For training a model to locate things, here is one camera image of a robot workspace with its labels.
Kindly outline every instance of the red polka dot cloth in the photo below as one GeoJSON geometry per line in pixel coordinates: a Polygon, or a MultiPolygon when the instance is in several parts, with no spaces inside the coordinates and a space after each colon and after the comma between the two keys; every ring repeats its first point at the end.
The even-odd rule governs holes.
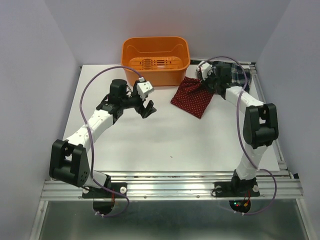
{"type": "Polygon", "coordinates": [[[201,119],[212,97],[213,94],[200,83],[200,79],[185,77],[171,103],[201,119]]]}

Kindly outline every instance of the fabric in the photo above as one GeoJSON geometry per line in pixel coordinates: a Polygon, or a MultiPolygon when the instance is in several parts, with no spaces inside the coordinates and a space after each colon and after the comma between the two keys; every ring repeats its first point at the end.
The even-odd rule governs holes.
{"type": "MultiPolygon", "coordinates": [[[[211,63],[215,73],[215,65],[225,64],[225,62],[214,61],[211,63]]],[[[231,81],[241,86],[245,85],[245,76],[239,66],[233,63],[231,65],[231,81]]],[[[248,78],[248,85],[245,88],[247,92],[251,86],[251,74],[249,69],[245,69],[248,78]]],[[[176,91],[171,103],[187,113],[201,119],[207,106],[209,105],[213,94],[208,92],[205,86],[200,83],[200,79],[185,77],[176,91]]]]}
{"type": "Polygon", "coordinates": [[[200,83],[200,79],[185,77],[171,103],[201,119],[212,97],[213,94],[200,83]]]}
{"type": "MultiPolygon", "coordinates": [[[[224,61],[214,61],[212,63],[213,65],[213,72],[216,73],[216,68],[214,67],[215,65],[218,64],[226,64],[227,62],[224,61]]],[[[240,84],[242,87],[245,85],[245,75],[246,78],[248,79],[248,85],[245,88],[246,92],[250,91],[250,87],[251,87],[251,73],[250,73],[250,69],[244,69],[245,71],[245,75],[243,74],[241,67],[239,67],[238,65],[236,65],[235,63],[229,63],[228,64],[231,66],[231,81],[232,83],[238,83],[240,84]]]]}

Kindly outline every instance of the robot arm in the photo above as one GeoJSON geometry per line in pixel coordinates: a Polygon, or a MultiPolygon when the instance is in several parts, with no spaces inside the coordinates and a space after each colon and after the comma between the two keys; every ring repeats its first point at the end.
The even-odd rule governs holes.
{"type": "MultiPolygon", "coordinates": [[[[83,125],[65,140],[58,139],[53,143],[50,177],[76,187],[100,188],[93,182],[90,175],[87,153],[91,145],[87,127],[91,130],[93,142],[96,142],[105,130],[116,123],[125,109],[134,108],[142,118],[147,118],[156,111],[151,100],[144,107],[146,98],[154,91],[149,81],[139,78],[139,81],[135,82],[130,96],[127,94],[127,87],[127,81],[114,79],[110,85],[109,94],[96,107],[88,124],[83,125]]],[[[109,175],[93,171],[93,177],[102,186],[110,188],[111,177],[109,175]]]]}
{"type": "MultiPolygon", "coordinates": [[[[217,65],[214,72],[212,66],[205,63],[198,67],[196,72],[201,79],[201,83],[209,92],[221,95],[223,99],[237,107],[239,95],[243,88],[232,82],[229,64],[217,65]]],[[[259,167],[263,154],[279,135],[277,108],[274,104],[259,101],[244,91],[240,98],[239,111],[244,114],[244,149],[252,163],[259,167]]],[[[259,191],[252,191],[254,186],[258,186],[256,181],[257,168],[253,164],[243,154],[231,181],[215,182],[215,189],[217,189],[217,186],[219,187],[219,190],[215,191],[215,196],[243,197],[250,191],[251,196],[258,197],[260,195],[259,191]]]]}

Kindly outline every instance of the gray wall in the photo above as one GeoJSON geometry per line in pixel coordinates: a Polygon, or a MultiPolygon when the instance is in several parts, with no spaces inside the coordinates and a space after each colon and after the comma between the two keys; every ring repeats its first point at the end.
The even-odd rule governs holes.
{"type": "Polygon", "coordinates": [[[43,0],[0,1],[0,239],[29,239],[79,67],[43,0]]]}
{"type": "Polygon", "coordinates": [[[320,236],[320,1],[292,0],[257,62],[268,101],[277,105],[279,140],[298,172],[320,236]]]}
{"type": "Polygon", "coordinates": [[[290,0],[45,0],[82,64],[119,63],[131,37],[181,36],[190,55],[256,62],[290,0]]]}

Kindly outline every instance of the white table surface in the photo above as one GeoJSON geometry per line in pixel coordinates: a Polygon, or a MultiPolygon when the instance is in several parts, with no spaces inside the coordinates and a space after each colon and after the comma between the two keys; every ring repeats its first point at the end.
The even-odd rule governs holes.
{"type": "MultiPolygon", "coordinates": [[[[114,65],[84,65],[74,95],[64,138],[84,123],[79,111],[84,87],[98,72],[114,65]]],[[[196,66],[186,75],[194,78],[196,66]]],[[[99,76],[88,88],[83,110],[89,118],[102,98],[109,93],[113,79],[127,79],[123,69],[99,76]]],[[[157,109],[142,119],[134,109],[124,111],[114,126],[107,129],[94,145],[97,171],[233,171],[242,157],[236,127],[236,108],[214,95],[201,119],[172,105],[177,87],[156,87],[147,100],[157,109]]],[[[258,98],[254,81],[250,94],[258,98]]],[[[241,132],[244,115],[240,113],[241,132]]],[[[260,168],[278,171],[279,156],[275,146],[263,155],[260,168]]]]}

